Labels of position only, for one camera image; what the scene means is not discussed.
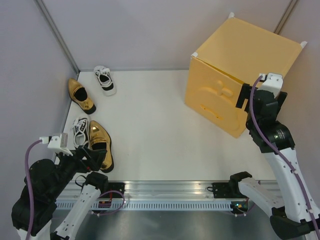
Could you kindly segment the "yellow cabinet door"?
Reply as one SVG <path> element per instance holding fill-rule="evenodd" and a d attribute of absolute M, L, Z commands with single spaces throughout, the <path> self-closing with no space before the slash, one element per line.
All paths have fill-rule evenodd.
<path fill-rule="evenodd" d="M 185 104 L 213 124 L 239 138 L 246 113 L 236 107 L 242 84 L 196 57 L 190 60 Z"/>

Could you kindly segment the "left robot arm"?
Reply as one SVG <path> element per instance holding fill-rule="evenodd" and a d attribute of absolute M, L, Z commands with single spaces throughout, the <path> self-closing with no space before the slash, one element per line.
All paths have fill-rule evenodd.
<path fill-rule="evenodd" d="M 94 202 L 109 193 L 108 177 L 98 172 L 106 154 L 105 149 L 81 146 L 70 154 L 58 153 L 58 164 L 41 159 L 28 167 L 25 187 L 11 212 L 21 239 L 74 240 Z M 50 231 L 57 198 L 77 173 L 87 174 L 80 195 L 67 217 Z"/>

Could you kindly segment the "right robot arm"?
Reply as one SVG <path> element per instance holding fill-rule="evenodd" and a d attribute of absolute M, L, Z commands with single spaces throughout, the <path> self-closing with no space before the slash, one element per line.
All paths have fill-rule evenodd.
<path fill-rule="evenodd" d="M 244 83 L 236 107 L 247 113 L 245 126 L 253 142 L 270 165 L 282 198 L 262 187 L 248 172 L 230 176 L 228 192 L 249 198 L 269 218 L 271 227 L 282 240 L 305 236 L 320 238 L 320 208 L 306 186 L 295 143 L 289 129 L 277 120 L 287 93 L 278 96 Z"/>

